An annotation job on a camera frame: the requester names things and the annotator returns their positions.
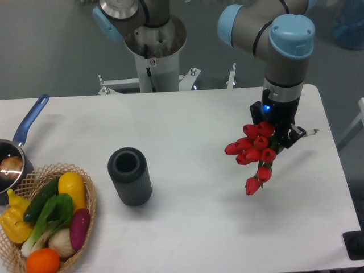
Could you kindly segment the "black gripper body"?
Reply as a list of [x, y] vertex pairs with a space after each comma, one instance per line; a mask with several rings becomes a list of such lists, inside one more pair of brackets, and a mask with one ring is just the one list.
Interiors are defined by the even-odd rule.
[[268, 97], [262, 97], [250, 105], [250, 113], [253, 124], [267, 122], [275, 129], [275, 138], [281, 148], [290, 148], [289, 131], [291, 124], [295, 124], [295, 115], [299, 105], [299, 99], [290, 102], [276, 102]]

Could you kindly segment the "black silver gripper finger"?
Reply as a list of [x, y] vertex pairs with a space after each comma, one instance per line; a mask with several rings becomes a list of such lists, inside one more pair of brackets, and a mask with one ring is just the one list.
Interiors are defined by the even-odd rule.
[[296, 126], [295, 124], [291, 124], [289, 131], [289, 139], [291, 144], [296, 143], [300, 138], [306, 135], [306, 130], [300, 126]]

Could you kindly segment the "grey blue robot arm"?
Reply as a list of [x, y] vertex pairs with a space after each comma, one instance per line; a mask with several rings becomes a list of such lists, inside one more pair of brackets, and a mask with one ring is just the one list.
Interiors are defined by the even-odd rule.
[[[249, 7], [228, 6], [217, 23], [219, 38], [266, 65], [262, 98], [254, 103], [254, 123], [276, 130], [280, 147], [305, 135], [295, 115], [313, 51], [315, 26], [305, 16], [314, 1], [257, 1]], [[140, 91], [178, 91], [179, 53], [187, 31], [171, 14], [168, 1], [100, 1], [93, 18], [113, 41], [124, 41], [135, 57]]]

